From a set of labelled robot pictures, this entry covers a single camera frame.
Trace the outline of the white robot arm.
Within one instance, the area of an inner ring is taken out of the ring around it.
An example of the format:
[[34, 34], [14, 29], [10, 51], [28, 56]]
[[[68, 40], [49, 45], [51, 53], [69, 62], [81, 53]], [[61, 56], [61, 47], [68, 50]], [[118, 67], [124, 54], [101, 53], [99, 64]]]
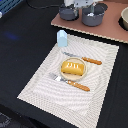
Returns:
[[97, 3], [102, 0], [64, 0], [64, 4], [66, 7], [72, 5], [74, 8], [82, 8], [92, 5], [93, 3]]

